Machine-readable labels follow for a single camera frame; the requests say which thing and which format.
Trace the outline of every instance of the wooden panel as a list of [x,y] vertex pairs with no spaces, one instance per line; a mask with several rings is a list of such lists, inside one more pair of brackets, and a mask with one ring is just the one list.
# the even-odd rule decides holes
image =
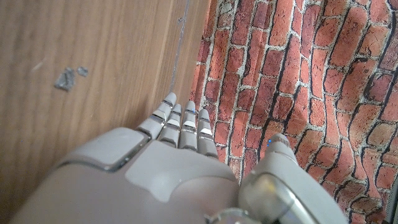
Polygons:
[[[206,6],[0,1],[0,222],[68,151],[117,126],[136,127],[169,92],[174,70],[172,89],[188,99]],[[78,66],[88,68],[86,78],[77,75],[69,92],[53,87],[65,67]]]

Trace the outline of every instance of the brick pattern fabric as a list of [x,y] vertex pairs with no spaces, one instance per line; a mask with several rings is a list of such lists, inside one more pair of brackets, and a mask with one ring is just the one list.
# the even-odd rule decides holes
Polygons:
[[398,171],[397,7],[210,1],[191,100],[239,180],[283,133],[351,223],[381,222]]

